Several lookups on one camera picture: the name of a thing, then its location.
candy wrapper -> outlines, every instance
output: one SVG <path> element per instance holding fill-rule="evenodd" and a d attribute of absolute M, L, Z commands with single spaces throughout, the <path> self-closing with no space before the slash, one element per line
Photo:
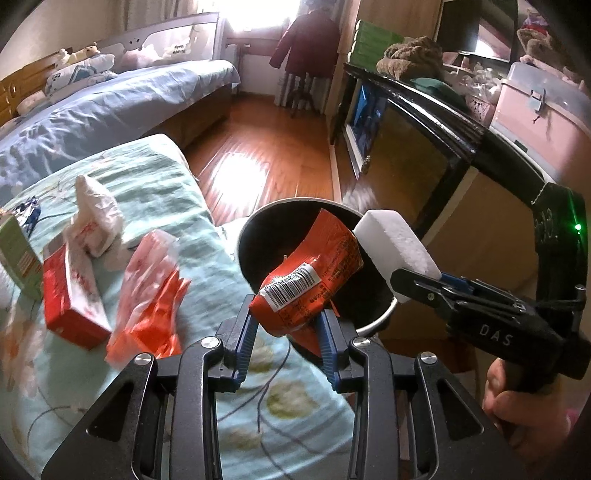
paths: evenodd
<path fill-rule="evenodd" d="M 100 257 L 123 231 L 123 214 L 111 192 L 87 175 L 76 178 L 76 203 L 78 212 L 66 234 L 90 255 Z"/>
<path fill-rule="evenodd" d="M 320 355 L 309 321 L 363 267 L 353 233 L 322 209 L 304 241 L 262 283 L 251 313 L 271 335 L 291 337 Z"/>
<path fill-rule="evenodd" d="M 41 215 L 41 207 L 39 206 L 37 197 L 33 196 L 26 202 L 20 203 L 12 209 L 11 213 L 17 219 L 22 231 L 30 238 Z"/>
<path fill-rule="evenodd" d="M 142 238 L 123 278 L 115 331 L 106 360 L 123 368 L 136 354 L 156 358 L 181 353 L 175 317 L 190 280 L 180 278 L 177 239 L 162 230 Z"/>

eraser sponge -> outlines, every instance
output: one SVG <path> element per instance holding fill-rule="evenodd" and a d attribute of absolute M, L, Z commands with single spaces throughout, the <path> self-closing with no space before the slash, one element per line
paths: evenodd
<path fill-rule="evenodd" d="M 431 255 L 398 212 L 369 210 L 353 233 L 390 290 L 390 276 L 399 268 L 406 268 L 435 280 L 441 278 L 441 272 Z M 398 301 L 404 303 L 409 300 L 408 297 L 393 292 Z"/>

jacket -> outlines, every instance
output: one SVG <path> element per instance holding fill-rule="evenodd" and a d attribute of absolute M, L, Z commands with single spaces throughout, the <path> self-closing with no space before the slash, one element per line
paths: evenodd
<path fill-rule="evenodd" d="M 276 69 L 291 49 L 285 71 L 305 77 L 332 77 L 339 48 L 339 26 L 322 10 L 295 19 L 279 41 L 269 64 Z"/>

plastic storage box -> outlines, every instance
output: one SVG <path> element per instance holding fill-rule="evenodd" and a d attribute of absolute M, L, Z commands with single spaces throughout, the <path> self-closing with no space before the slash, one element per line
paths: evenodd
<path fill-rule="evenodd" d="M 524 63 L 503 81 L 491 129 L 525 151 L 556 182 L 589 200 L 591 99 L 577 87 Z"/>

red box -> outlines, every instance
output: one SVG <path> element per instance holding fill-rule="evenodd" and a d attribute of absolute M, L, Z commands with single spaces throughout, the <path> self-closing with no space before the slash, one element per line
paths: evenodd
<path fill-rule="evenodd" d="M 43 258 L 47 329 L 88 350 L 103 343 L 111 327 L 88 255 L 61 233 L 43 249 Z"/>

